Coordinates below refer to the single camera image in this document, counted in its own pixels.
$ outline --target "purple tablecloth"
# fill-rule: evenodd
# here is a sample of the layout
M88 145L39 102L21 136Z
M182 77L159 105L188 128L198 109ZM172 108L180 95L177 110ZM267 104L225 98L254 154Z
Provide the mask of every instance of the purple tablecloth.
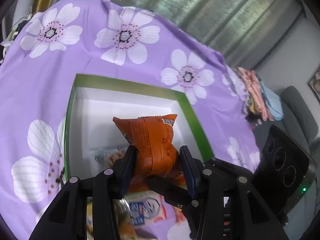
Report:
M76 73L186 93L215 156L254 170L247 93L223 56L152 12L62 0L38 13L0 67L0 214L28 239L63 179L63 131Z

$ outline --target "gray wall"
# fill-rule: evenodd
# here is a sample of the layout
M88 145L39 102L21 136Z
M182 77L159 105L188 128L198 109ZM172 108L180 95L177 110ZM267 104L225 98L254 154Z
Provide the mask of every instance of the gray wall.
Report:
M296 87L320 127L320 103L308 85L319 66L320 28L302 17L258 74L266 86L278 94L288 86Z

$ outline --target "light blue bag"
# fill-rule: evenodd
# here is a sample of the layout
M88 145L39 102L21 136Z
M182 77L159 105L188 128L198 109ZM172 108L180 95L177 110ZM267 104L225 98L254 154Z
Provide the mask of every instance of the light blue bag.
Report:
M259 82L262 97L270 113L273 115L275 120L281 120L283 118L283 111L280 97L269 88L267 88L260 78Z

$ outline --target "orange snack package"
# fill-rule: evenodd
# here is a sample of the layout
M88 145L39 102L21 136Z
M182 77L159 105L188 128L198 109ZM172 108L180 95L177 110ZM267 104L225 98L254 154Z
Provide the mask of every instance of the orange snack package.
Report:
M175 184L184 183L181 167L176 162L178 152L172 145L173 124L176 118L176 114L137 119L113 117L127 141L139 151L129 192L148 190L143 181L149 175L165 176Z

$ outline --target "gray curtain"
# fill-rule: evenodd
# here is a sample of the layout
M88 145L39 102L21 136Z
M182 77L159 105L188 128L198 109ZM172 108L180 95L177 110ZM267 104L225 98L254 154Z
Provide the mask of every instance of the gray curtain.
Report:
M230 67L257 67L302 11L297 0L122 0L173 21L220 51Z

